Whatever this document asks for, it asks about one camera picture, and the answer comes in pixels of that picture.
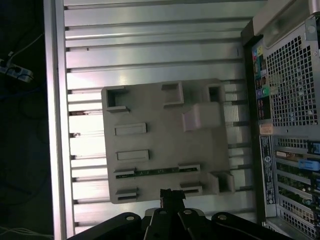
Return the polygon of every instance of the dark floor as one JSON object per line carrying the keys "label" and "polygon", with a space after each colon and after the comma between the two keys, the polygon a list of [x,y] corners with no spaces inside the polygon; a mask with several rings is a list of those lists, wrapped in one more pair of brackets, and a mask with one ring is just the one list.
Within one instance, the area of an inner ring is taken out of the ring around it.
{"label": "dark floor", "polygon": [[[0,59],[5,59],[10,51],[23,48],[44,32],[43,2],[1,0],[0,20]],[[44,41],[42,36],[12,60],[33,71],[32,83],[0,73],[0,227],[52,235]],[[4,240],[42,239],[3,232],[0,229]]]}

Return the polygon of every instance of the perforated metal grille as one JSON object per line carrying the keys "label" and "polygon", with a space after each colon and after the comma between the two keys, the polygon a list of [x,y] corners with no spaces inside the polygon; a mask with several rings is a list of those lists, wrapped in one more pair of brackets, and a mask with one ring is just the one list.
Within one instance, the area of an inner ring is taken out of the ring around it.
{"label": "perforated metal grille", "polygon": [[303,222],[299,221],[297,218],[295,218],[293,215],[290,215],[284,211],[280,210],[280,216],[286,220],[291,225],[295,226],[300,231],[304,232],[308,236],[312,238],[316,238],[316,231],[314,228],[309,227],[308,225],[304,224]]}
{"label": "perforated metal grille", "polygon": [[314,220],[314,215],[290,202],[287,202],[283,199],[280,199],[280,205],[284,207],[285,209],[288,209],[290,212],[298,215],[300,218],[303,218],[304,220],[308,221],[309,223],[312,223]]}
{"label": "perforated metal grille", "polygon": [[264,226],[265,228],[267,228],[267,229],[270,229],[270,230],[276,232],[276,230],[275,230],[272,226],[270,226],[269,224],[267,224],[266,222],[263,223],[263,226]]}
{"label": "perforated metal grille", "polygon": [[307,149],[307,139],[294,137],[275,137],[274,145],[279,147]]}
{"label": "perforated metal grille", "polygon": [[310,46],[298,36],[267,57],[275,127],[317,125]]}

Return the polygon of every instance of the power strip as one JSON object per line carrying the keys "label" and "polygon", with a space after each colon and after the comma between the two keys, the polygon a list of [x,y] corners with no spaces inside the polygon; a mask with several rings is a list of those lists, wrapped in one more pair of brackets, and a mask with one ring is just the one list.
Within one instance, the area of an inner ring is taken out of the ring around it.
{"label": "power strip", "polygon": [[11,64],[10,67],[3,67],[3,61],[3,59],[0,59],[0,73],[19,79],[23,82],[30,83],[33,76],[32,71],[15,64]]}

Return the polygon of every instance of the vertical metal bar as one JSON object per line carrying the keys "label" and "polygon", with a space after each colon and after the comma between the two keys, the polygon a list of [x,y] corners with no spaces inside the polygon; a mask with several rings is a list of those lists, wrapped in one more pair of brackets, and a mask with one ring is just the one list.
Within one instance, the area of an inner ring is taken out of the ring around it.
{"label": "vertical metal bar", "polygon": [[69,140],[64,1],[55,0],[55,8],[56,8],[56,36],[57,36],[57,57],[58,57],[58,76],[59,76],[61,148],[62,148],[63,181],[64,181],[64,204],[65,204],[66,235],[69,238],[75,234],[75,221],[74,221],[70,140]]}
{"label": "vertical metal bar", "polygon": [[45,25],[46,80],[48,102],[48,121],[50,139],[50,164],[52,184],[52,208],[54,222],[54,238],[66,239],[66,212],[64,198],[64,177],[61,169],[61,129],[59,80],[57,58],[57,26],[54,0],[43,0]]}

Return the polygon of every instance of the black mechanical arm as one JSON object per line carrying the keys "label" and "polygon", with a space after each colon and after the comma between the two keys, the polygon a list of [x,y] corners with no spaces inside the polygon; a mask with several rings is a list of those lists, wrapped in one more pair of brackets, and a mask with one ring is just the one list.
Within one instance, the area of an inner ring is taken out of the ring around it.
{"label": "black mechanical arm", "polygon": [[291,238],[227,212],[207,219],[198,209],[185,208],[185,194],[162,189],[161,208],[145,217],[125,212],[83,231],[70,240],[289,240]]}

